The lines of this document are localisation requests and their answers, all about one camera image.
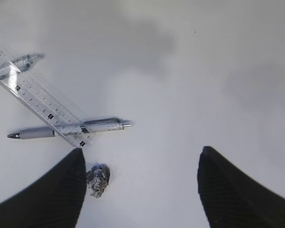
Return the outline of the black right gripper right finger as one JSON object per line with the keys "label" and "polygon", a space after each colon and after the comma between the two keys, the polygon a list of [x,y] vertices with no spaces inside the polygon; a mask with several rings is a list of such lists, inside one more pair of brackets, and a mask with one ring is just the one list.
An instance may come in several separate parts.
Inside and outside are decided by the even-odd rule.
{"label": "black right gripper right finger", "polygon": [[199,157],[198,193],[211,228],[285,228],[285,198],[211,146]]}

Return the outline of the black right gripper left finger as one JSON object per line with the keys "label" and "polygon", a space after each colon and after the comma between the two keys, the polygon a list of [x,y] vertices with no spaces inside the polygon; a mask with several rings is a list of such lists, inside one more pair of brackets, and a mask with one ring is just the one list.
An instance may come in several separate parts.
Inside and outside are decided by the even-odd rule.
{"label": "black right gripper left finger", "polygon": [[82,149],[72,150],[27,188],[0,203],[0,228],[74,228],[86,193]]}

